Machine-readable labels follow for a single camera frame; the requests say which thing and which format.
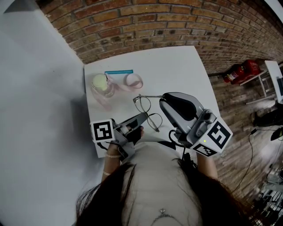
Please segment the glasses lens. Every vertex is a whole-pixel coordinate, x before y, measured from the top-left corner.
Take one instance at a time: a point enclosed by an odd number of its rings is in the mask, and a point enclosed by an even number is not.
[[[157,129],[162,124],[162,117],[159,114],[150,114],[149,118],[147,119],[149,126],[153,129]]]
[[[141,97],[136,101],[136,107],[139,112],[148,112],[150,109],[150,101],[148,98]]]

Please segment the pink ribbon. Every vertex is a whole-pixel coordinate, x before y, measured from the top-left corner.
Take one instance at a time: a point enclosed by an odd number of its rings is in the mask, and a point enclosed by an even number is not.
[[[128,74],[128,75],[126,75],[124,77],[124,84],[116,83],[115,80],[109,75],[107,75],[107,78],[114,85],[114,88],[116,90],[134,92],[136,89],[140,89],[140,88],[143,87],[142,78],[138,74]],[[137,78],[137,79],[135,79],[135,81],[131,83],[130,80],[133,79],[133,78]],[[112,107],[107,100],[108,98],[104,97],[103,95],[98,93],[92,85],[91,85],[91,90],[92,90],[92,95],[93,95],[94,99],[98,103],[100,103],[105,110],[110,111],[112,109]]]

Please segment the long dark hair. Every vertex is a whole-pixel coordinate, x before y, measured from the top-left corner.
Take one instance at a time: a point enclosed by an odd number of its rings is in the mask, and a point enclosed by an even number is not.
[[[200,202],[204,226],[251,226],[255,218],[246,206],[236,201],[229,189],[219,181],[199,172],[188,161],[178,161],[192,190]],[[122,226],[122,210],[134,176],[135,165],[121,165],[105,181],[84,193],[76,205],[76,226]],[[130,178],[121,197],[125,172]]]

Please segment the hand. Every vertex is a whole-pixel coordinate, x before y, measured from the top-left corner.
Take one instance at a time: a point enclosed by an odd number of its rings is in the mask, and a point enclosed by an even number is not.
[[[130,132],[126,138],[128,139],[129,142],[133,142],[134,145],[136,144],[136,142],[144,135],[144,131],[143,131],[143,126],[140,126],[140,130],[136,129],[132,132]]]
[[[120,152],[118,151],[118,145],[113,144],[113,143],[109,144],[107,154],[109,154],[109,155],[119,155]]]

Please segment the glasses frame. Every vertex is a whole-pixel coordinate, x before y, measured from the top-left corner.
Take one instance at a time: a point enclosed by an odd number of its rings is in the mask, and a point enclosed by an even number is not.
[[[150,102],[150,100],[149,100],[149,98],[162,98],[163,97],[163,95],[162,96],[143,96],[143,95],[138,95],[138,97],[135,97],[134,99],[133,99],[133,102],[134,102],[134,105],[136,106],[136,109],[140,112],[140,113],[145,113],[146,114],[146,116],[147,116],[147,123],[149,124],[149,126],[152,128],[152,129],[154,129],[156,132],[160,132],[160,130],[159,130],[159,127],[162,125],[162,123],[163,123],[163,118],[162,118],[162,116],[160,115],[160,114],[158,114],[158,113],[152,113],[152,114],[148,114],[147,112],[150,110],[150,108],[151,108],[151,102]],[[145,111],[144,110],[144,108],[143,108],[143,106],[142,106],[142,102],[141,102],[141,99],[142,98],[146,98],[146,99],[148,99],[148,101],[149,101],[149,109],[147,110],[147,111]],[[141,103],[141,108],[142,108],[142,110],[143,110],[143,112],[142,111],[140,111],[139,110],[139,108],[138,108],[138,106],[137,106],[137,101],[138,100],[140,100],[140,103]],[[160,124],[160,126],[156,126],[155,125],[155,123],[154,123],[154,121],[152,121],[152,119],[150,118],[150,116],[152,116],[152,115],[159,115],[160,116],[160,118],[161,118],[161,124]]]

